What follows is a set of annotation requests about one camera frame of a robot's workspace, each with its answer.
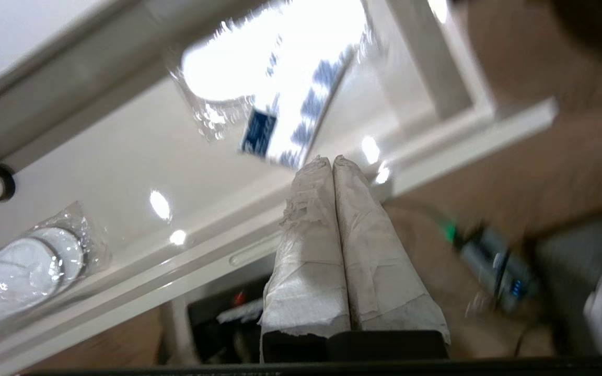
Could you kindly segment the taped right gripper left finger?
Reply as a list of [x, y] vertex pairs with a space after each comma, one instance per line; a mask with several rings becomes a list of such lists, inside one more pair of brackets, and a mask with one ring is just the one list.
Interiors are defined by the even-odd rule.
[[330, 160], [299, 169], [263, 293], [261, 361], [322, 361], [325, 344], [351, 329]]

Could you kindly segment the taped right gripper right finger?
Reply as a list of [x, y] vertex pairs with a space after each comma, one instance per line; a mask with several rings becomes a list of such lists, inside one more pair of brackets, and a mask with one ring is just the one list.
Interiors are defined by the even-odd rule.
[[437, 331], [449, 345], [444, 314], [416, 272], [363, 171], [351, 160], [337, 156], [333, 178], [353, 328]]

